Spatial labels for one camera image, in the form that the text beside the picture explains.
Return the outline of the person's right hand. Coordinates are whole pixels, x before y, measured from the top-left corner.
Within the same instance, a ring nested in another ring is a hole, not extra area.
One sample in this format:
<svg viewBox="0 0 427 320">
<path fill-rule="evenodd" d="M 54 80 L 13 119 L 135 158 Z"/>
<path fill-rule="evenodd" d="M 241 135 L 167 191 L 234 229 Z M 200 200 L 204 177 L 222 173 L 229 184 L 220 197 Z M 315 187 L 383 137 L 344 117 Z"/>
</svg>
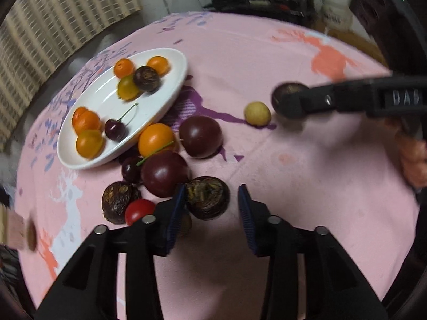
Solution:
<svg viewBox="0 0 427 320">
<path fill-rule="evenodd" d="M 415 189 L 426 188 L 426 141 L 406 134 L 395 118 L 385 118 L 383 123 L 394 132 L 405 180 Z"/>
</svg>

